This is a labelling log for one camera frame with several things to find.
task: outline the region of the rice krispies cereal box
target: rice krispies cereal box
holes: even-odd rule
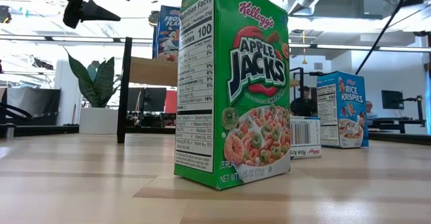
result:
[[[268,0],[183,0],[176,175],[221,190],[290,170],[287,22]]]
[[[343,72],[319,76],[317,108],[325,147],[368,147],[364,78]]]
[[[290,117],[290,158],[321,157],[321,120],[318,117]]]
[[[157,30],[157,59],[177,62],[180,38],[180,8],[162,5]]]

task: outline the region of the nutrition facts label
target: nutrition facts label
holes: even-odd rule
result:
[[[321,119],[322,145],[338,145],[337,86],[317,87],[317,112]]]
[[[175,163],[213,172],[214,0],[181,12]]]

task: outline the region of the potted plant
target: potted plant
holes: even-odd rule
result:
[[[67,54],[72,73],[78,78],[79,90],[91,105],[81,109],[79,133],[116,134],[118,110],[106,108],[109,99],[119,87],[114,87],[114,57],[100,64],[93,61],[86,69],[78,60]]]

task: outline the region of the person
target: person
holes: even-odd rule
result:
[[[310,88],[304,87],[304,97],[295,99],[290,103],[290,111],[294,116],[312,116],[317,112],[314,100],[310,99]]]
[[[368,126],[372,126],[372,121],[377,119],[377,113],[372,111],[371,101],[366,101],[366,122]]]

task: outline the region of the cereal bowl image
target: cereal bowl image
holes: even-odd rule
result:
[[[276,171],[278,165],[283,168],[290,162],[289,117],[289,110],[280,106],[249,110],[225,138],[224,157],[236,163],[237,172],[262,167]]]
[[[350,119],[339,120],[339,140],[342,146],[360,147],[364,138],[364,130],[360,124]]]

